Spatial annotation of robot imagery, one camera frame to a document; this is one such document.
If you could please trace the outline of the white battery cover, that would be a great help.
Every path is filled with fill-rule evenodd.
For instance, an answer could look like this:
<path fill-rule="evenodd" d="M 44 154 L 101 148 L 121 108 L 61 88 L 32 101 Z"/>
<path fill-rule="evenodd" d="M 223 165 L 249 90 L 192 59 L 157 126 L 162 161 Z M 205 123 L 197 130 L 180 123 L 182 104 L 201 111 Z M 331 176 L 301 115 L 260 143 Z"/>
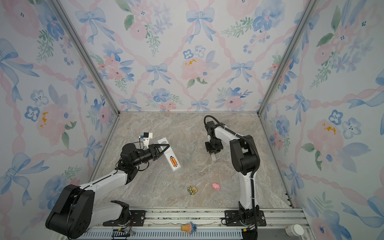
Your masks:
<path fill-rule="evenodd" d="M 211 158 L 212 158 L 212 161 L 213 161 L 213 162 L 215 162 L 215 161 L 217 160 L 215 154 L 211 154 Z"/>

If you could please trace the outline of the white remote control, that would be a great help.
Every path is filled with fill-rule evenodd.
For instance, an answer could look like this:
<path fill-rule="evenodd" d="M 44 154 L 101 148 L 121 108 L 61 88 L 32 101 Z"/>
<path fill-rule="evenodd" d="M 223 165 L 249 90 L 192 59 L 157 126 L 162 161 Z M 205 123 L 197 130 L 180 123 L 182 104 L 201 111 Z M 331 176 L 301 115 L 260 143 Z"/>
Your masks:
<path fill-rule="evenodd" d="M 170 148 L 165 152 L 164 156 L 166 157 L 167 162 L 169 163 L 169 165 L 170 165 L 170 167 L 171 167 L 171 169 L 172 169 L 173 172 L 179 170 L 179 169 L 182 167 L 182 166 L 181 166 L 181 163 L 180 163 L 180 161 L 178 160 L 178 158 L 176 157 L 176 155 L 175 155 L 173 149 L 171 148 L 171 144 L 169 143 L 169 141 L 167 140 L 167 138 L 162 138 L 162 139 L 158 140 L 158 144 L 169 144 L 169 145 L 170 145 Z M 170 157 L 171 157 L 171 156 L 174 157 L 174 158 L 177 160 L 177 162 L 178 162 L 178 166 L 177 166 L 176 168 L 173 167 L 173 165 L 172 165 L 172 163 L 171 163 L 171 161 L 170 161 Z"/>

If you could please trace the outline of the orange AA battery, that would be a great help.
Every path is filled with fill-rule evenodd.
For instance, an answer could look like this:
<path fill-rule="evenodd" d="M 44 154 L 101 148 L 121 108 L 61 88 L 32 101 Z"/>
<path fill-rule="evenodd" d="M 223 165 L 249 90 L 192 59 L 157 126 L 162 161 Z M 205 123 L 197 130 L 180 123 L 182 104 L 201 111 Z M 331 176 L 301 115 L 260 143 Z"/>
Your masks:
<path fill-rule="evenodd" d="M 170 161 L 171 161 L 173 167 L 176 167 L 178 165 L 173 157 L 170 157 Z"/>
<path fill-rule="evenodd" d="M 178 166 L 177 160 L 174 157 L 172 157 L 172 156 L 170 157 L 170 160 L 171 160 L 173 166 L 176 168 Z"/>

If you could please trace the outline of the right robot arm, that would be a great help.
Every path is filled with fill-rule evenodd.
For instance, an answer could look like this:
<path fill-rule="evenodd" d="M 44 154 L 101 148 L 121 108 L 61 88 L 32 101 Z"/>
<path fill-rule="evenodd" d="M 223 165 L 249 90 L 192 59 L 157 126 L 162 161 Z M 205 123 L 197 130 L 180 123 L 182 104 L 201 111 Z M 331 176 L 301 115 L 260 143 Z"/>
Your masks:
<path fill-rule="evenodd" d="M 208 141 L 205 142 L 207 152 L 214 157 L 224 149 L 223 144 L 230 147 L 231 162 L 239 174 L 240 200 L 239 217 L 246 226 L 257 226 L 257 218 L 260 215 L 256 201 L 256 174 L 260 167 L 261 159 L 252 136 L 242 136 L 230 130 L 213 116 L 212 121 L 204 119 Z"/>

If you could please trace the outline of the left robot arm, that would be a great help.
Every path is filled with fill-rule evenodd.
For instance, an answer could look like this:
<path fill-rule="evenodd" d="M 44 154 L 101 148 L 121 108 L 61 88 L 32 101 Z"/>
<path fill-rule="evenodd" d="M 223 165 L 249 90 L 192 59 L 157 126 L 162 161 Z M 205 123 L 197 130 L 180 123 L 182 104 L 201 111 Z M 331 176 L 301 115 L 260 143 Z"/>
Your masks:
<path fill-rule="evenodd" d="M 69 239 L 77 239 L 90 227 L 104 222 L 128 225 L 133 219 L 129 204 L 113 200 L 109 205 L 95 207 L 95 202 L 130 183 L 139 172 L 139 165 L 159 159 L 169 148 L 169 144 L 151 144 L 145 150 L 138 149 L 134 143 L 124 145 L 111 173 L 80 186 L 64 187 L 48 215 L 46 228 Z"/>

